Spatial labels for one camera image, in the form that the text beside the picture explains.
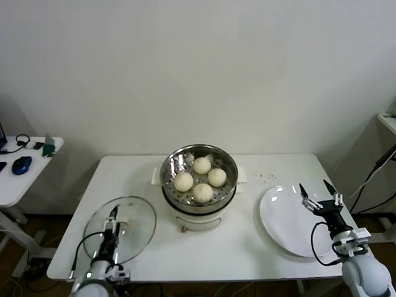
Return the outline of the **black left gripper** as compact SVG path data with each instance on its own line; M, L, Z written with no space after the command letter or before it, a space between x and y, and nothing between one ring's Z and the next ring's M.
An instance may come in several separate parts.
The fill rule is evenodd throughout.
M117 221L118 206L116 205L105 219L105 231L101 232L103 241L95 257L96 260L113 260L118 246L121 223Z

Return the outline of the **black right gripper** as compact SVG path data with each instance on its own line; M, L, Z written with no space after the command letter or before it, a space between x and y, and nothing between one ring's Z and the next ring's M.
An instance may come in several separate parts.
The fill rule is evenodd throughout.
M314 215L325 220L331 237L350 231L353 228L345 222L341 216L343 205L343 194L338 192L329 182L324 180L324 184L334 200L320 201L322 208L319 209L319 204L310 199L305 188L299 183L300 193L302 197L302 204L310 211L314 211Z

